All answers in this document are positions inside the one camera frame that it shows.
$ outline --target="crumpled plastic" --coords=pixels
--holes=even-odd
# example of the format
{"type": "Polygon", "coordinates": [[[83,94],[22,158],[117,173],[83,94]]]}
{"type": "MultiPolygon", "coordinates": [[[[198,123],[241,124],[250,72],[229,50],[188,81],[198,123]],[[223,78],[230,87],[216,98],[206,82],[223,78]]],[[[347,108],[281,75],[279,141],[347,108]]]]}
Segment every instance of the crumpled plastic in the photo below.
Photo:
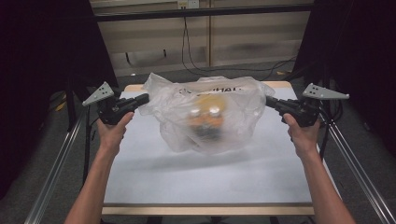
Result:
{"type": "Polygon", "coordinates": [[[265,108],[265,95],[275,91],[252,77],[201,77],[173,83],[150,74],[143,86],[149,103],[141,115],[153,115],[160,133],[175,152],[193,149],[216,154],[242,148],[253,135],[265,108]]]}

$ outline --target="metal frame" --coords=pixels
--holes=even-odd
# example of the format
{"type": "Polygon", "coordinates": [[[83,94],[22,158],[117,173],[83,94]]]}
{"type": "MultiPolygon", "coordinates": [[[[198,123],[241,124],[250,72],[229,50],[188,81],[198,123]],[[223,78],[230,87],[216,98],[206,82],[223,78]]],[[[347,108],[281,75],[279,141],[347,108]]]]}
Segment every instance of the metal frame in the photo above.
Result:
{"type": "Polygon", "coordinates": [[[367,199],[370,201],[374,210],[378,214],[378,217],[381,219],[381,222],[384,224],[396,223],[396,219],[391,213],[386,201],[384,200],[378,189],[375,187],[369,176],[364,171],[361,163],[358,161],[355,154],[353,153],[352,148],[349,146],[347,140],[341,134],[335,123],[330,123],[330,134],[332,135],[335,144],[340,149],[341,154],[343,154],[344,159],[346,160],[346,163],[348,164],[353,175],[361,185],[361,188],[366,194],[367,199]]]}
{"type": "Polygon", "coordinates": [[[62,144],[58,157],[56,158],[55,163],[53,163],[52,169],[49,172],[49,176],[47,177],[40,194],[38,195],[37,199],[35,199],[33,208],[30,210],[29,215],[24,222],[25,224],[40,223],[50,201],[50,197],[52,196],[52,192],[55,189],[56,182],[58,181],[62,168],[64,167],[64,162],[66,161],[70,148],[73,146],[74,140],[76,139],[78,129],[85,115],[84,110],[79,115],[73,129],[64,139],[64,143],[62,144]]]}
{"type": "Polygon", "coordinates": [[[224,16],[240,14],[260,14],[260,13],[279,13],[311,11],[318,7],[340,7],[342,4],[295,4],[295,5],[276,5],[263,7],[208,7],[185,10],[163,10],[149,12],[129,12],[129,13],[103,13],[96,14],[94,19],[100,21],[137,21],[151,19],[184,18],[184,17],[203,17],[203,16],[224,16]]]}

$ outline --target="human hand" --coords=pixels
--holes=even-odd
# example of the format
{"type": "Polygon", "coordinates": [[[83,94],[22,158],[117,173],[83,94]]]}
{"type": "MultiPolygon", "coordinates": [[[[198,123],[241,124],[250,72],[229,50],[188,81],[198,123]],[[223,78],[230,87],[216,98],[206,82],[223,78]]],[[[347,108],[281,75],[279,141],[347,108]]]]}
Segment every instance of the human hand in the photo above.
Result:
{"type": "Polygon", "coordinates": [[[301,128],[292,115],[285,114],[283,118],[289,125],[288,133],[296,147],[297,156],[304,161],[312,155],[318,155],[317,141],[320,122],[317,120],[313,126],[301,128]]]}
{"type": "Polygon", "coordinates": [[[117,156],[120,151],[121,140],[126,132],[125,126],[133,116],[133,112],[127,113],[117,125],[104,124],[100,119],[96,121],[100,136],[100,150],[102,149],[110,156],[117,156]]]}

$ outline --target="white table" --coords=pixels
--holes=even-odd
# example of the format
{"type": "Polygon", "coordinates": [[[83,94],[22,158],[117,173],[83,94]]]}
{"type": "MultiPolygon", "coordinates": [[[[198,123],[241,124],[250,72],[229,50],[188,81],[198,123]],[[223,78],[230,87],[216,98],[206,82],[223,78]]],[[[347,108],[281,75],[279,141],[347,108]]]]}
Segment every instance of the white table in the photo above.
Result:
{"type": "MultiPolygon", "coordinates": [[[[288,82],[266,82],[295,99],[288,82]]],[[[129,86],[122,97],[141,94],[129,86]]],[[[265,108],[245,148],[207,156],[172,151],[159,122],[137,111],[107,184],[104,215],[314,215],[304,169],[278,113],[265,108]]]]}

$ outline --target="black curtain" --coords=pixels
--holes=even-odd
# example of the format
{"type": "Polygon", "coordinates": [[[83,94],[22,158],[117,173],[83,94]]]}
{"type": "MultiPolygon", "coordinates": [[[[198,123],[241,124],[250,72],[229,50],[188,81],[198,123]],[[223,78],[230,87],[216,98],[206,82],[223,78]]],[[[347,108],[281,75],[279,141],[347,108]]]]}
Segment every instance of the black curtain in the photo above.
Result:
{"type": "Polygon", "coordinates": [[[306,83],[333,77],[387,149],[396,156],[396,5],[393,1],[316,0],[294,72],[306,83]]]}
{"type": "Polygon", "coordinates": [[[88,0],[0,3],[0,198],[31,156],[53,93],[71,84],[83,100],[86,86],[117,86],[97,23],[82,19],[92,17],[88,0]]]}

